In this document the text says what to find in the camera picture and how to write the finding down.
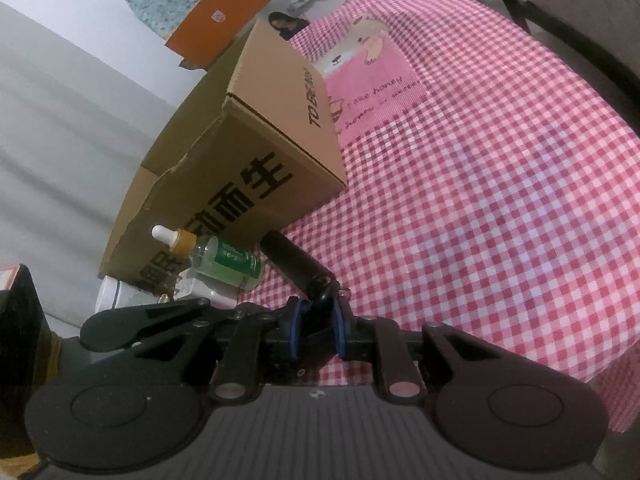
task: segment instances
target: box flap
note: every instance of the box flap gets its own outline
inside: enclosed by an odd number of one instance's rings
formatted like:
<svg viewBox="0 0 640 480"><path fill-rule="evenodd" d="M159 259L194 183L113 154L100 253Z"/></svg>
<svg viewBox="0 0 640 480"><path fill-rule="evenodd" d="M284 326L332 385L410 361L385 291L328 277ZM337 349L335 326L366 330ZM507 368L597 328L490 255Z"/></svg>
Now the box flap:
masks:
<svg viewBox="0 0 640 480"><path fill-rule="evenodd" d="M250 248L269 229L282 229L343 189L325 168L241 108L216 120L170 172L152 176L150 189L137 193L145 196L142 205L133 200L138 186L132 184L126 202L136 207L122 209L135 215L124 232L114 230L115 247L105 254L102 274L154 288L185 263L153 240L153 225L217 234Z"/></svg>
<svg viewBox="0 0 640 480"><path fill-rule="evenodd" d="M229 81L248 36L238 38L213 64L169 119L141 166L157 176L169 171L220 116Z"/></svg>
<svg viewBox="0 0 640 480"><path fill-rule="evenodd" d="M229 92L346 183L322 77L267 23L254 25Z"/></svg>
<svg viewBox="0 0 640 480"><path fill-rule="evenodd" d="M158 177L147 171L145 168L139 168L138 172L133 177L133 181L129 186L129 190L122 201L120 211L113 225L109 241L107 242L107 248L104 250L102 256L102 262L100 263L100 275L104 273L104 266L111 258L113 250L118 244L121 236L126 231L129 223L135 218L135 216L142 208L149 191L152 189Z"/></svg>
<svg viewBox="0 0 640 480"><path fill-rule="evenodd" d="M271 0L200 0L166 46L201 68Z"/></svg>

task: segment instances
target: orange box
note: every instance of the orange box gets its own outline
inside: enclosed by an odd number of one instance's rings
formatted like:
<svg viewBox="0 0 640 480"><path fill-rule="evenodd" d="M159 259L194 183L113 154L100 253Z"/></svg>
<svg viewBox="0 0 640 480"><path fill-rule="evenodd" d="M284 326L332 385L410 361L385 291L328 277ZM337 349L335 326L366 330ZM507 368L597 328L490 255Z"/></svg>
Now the orange box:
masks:
<svg viewBox="0 0 640 480"><path fill-rule="evenodd" d="M271 0L200 0L166 46L207 68L240 30Z"/></svg>

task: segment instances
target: gray ribbed surface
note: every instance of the gray ribbed surface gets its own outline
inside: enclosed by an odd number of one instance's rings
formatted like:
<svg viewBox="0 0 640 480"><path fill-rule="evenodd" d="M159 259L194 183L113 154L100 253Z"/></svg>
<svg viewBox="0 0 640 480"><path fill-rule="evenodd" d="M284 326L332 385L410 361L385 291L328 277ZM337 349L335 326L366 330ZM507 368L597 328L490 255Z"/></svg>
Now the gray ribbed surface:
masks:
<svg viewBox="0 0 640 480"><path fill-rule="evenodd" d="M450 446L419 410L380 400L370 386L265 387L246 406L213 413L172 459L138 473L91 477L45 469L38 480L595 480L590 467L523 474Z"/></svg>

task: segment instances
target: white dropper cap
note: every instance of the white dropper cap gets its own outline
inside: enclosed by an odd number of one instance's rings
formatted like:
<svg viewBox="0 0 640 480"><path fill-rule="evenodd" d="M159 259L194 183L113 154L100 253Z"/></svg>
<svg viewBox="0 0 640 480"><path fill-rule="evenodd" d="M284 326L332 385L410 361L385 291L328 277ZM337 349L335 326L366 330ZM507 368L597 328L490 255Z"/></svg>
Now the white dropper cap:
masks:
<svg viewBox="0 0 640 480"><path fill-rule="evenodd" d="M162 242L163 244L173 247L178 241L178 231L171 231L163 225L157 225L151 229L151 235L153 238Z"/></svg>

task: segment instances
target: cardboard box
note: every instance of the cardboard box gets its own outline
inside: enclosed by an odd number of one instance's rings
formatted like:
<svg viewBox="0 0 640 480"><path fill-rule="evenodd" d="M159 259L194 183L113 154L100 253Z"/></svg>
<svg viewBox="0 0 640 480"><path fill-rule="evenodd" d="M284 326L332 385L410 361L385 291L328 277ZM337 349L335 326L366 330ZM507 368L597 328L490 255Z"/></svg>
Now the cardboard box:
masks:
<svg viewBox="0 0 640 480"><path fill-rule="evenodd" d="M155 224L250 248L338 194L346 173L322 77L265 22L218 59L133 179L100 275L149 290L186 264Z"/></svg>
<svg viewBox="0 0 640 480"><path fill-rule="evenodd" d="M271 0L200 0L165 45L191 64L207 68Z"/></svg>

